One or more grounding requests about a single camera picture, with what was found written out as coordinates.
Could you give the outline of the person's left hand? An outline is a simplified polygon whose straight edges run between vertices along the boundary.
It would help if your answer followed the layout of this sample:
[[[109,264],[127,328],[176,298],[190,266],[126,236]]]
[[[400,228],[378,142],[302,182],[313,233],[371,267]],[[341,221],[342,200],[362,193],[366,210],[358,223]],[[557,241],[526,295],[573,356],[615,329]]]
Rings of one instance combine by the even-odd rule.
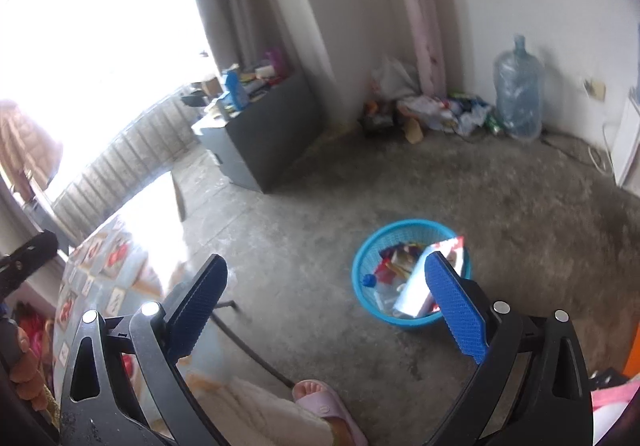
[[[27,333],[21,327],[17,328],[16,340],[21,357],[11,368],[10,380],[20,400],[32,405],[34,411],[44,411],[49,403],[46,382],[38,368],[38,359],[30,348]]]

